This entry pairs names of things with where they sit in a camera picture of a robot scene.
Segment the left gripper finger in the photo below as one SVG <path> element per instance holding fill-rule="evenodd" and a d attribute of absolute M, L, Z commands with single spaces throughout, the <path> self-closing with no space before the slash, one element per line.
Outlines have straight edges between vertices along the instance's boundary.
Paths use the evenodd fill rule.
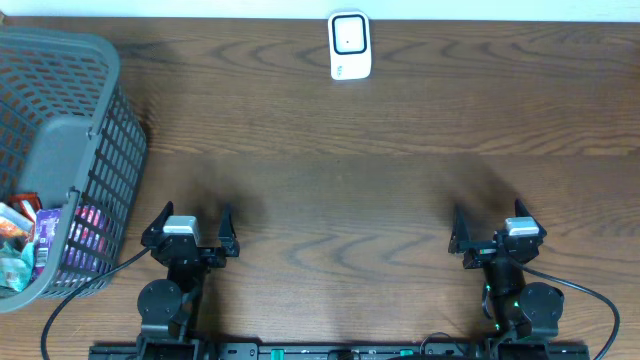
<path fill-rule="evenodd" d="M 240 245 L 233 226 L 232 208 L 230 204 L 224 206 L 218 231 L 218 239 L 221 247 L 225 251 L 226 257 L 239 256 Z"/>
<path fill-rule="evenodd" d="M 141 236 L 141 245 L 143 247 L 158 247 L 165 238 L 164 225 L 170 216 L 174 213 L 174 205 L 172 201 L 168 201 L 160 214 L 151 222 L 144 230 Z"/>

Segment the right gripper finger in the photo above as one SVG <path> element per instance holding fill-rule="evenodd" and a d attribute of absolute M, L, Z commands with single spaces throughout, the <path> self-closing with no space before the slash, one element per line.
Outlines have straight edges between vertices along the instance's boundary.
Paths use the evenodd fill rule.
<path fill-rule="evenodd" d="M 454 207 L 453 228 L 448 246 L 450 254 L 460 254 L 470 248 L 471 237 L 464 218 L 463 210 L 460 206 Z"/>
<path fill-rule="evenodd" d="M 526 206 L 520 199 L 515 200 L 514 208 L 515 208 L 515 217 L 526 217 L 526 216 L 533 217 L 533 215 L 529 212 L 529 210 L 526 208 Z M 544 238 L 547 235 L 547 231 L 535 218 L 534 220 L 537 222 L 537 224 L 540 227 L 540 233 L 538 237 Z"/>

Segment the purple sanitary pad pack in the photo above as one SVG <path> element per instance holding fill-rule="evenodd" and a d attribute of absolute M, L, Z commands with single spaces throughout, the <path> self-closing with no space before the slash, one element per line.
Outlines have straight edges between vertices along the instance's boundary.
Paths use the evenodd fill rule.
<path fill-rule="evenodd" d="M 93 206 L 78 207 L 75 212 L 81 219 L 87 220 L 92 226 L 103 230 L 107 223 L 102 212 Z M 36 280 L 44 271 L 50 257 L 51 248 L 60 222 L 61 209 L 39 210 L 36 214 L 36 224 L 34 230 L 34 255 L 35 264 L 31 279 Z M 91 250 L 100 253 L 105 252 L 105 239 L 95 230 L 77 225 L 75 221 L 70 226 L 68 239 L 80 245 L 87 246 Z M 63 251 L 64 263 L 68 266 L 79 267 L 80 269 L 91 269 L 97 271 L 102 261 L 95 255 L 90 255 L 82 250 L 66 245 Z"/>

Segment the teal snack packet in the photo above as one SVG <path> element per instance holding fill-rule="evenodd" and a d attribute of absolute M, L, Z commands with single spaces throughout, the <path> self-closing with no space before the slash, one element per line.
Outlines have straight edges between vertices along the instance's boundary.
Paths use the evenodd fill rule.
<path fill-rule="evenodd" d="M 29 285 L 35 265 L 34 244 L 26 243 L 21 250 L 9 242 L 1 246 L 1 286 L 15 292 Z"/>

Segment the orange white snack packet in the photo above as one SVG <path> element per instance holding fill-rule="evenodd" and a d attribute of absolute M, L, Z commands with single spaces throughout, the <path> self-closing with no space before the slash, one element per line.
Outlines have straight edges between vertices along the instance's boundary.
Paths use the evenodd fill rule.
<path fill-rule="evenodd" d="M 5 203 L 1 203 L 0 221 L 3 239 L 28 238 L 32 235 L 33 222 Z"/>

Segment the red-orange snack bar wrapper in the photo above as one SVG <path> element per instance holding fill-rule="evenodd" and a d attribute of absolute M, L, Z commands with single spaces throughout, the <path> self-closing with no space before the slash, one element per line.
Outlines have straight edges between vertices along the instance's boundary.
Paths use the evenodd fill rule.
<path fill-rule="evenodd" d="M 41 200 L 35 192 L 11 195 L 9 204 L 33 223 L 37 220 L 37 213 L 42 209 Z"/>

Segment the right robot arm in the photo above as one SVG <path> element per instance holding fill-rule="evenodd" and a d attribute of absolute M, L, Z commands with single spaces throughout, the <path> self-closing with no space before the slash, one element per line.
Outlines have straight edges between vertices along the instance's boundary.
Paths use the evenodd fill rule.
<path fill-rule="evenodd" d="M 514 209 L 515 215 L 490 240 L 476 241 L 463 209 L 455 207 L 448 252 L 461 254 L 464 268 L 484 273 L 483 297 L 491 305 L 483 311 L 497 325 L 496 334 L 484 341 L 486 357 L 547 359 L 548 343 L 559 332 L 564 294 L 546 283 L 525 280 L 523 267 L 539 255 L 547 232 L 522 201 L 517 200 Z"/>

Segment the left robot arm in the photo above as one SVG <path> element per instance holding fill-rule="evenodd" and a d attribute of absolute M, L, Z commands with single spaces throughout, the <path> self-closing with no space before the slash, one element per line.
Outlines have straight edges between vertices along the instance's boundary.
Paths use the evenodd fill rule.
<path fill-rule="evenodd" d="M 206 276 L 240 254 L 230 205 L 220 218 L 217 247 L 198 244 L 200 232 L 193 216 L 177 216 L 167 203 L 144 230 L 141 244 L 167 268 L 167 275 L 148 283 L 137 299 L 141 331 L 132 356 L 150 359 L 215 359 L 216 346 L 195 333 Z"/>

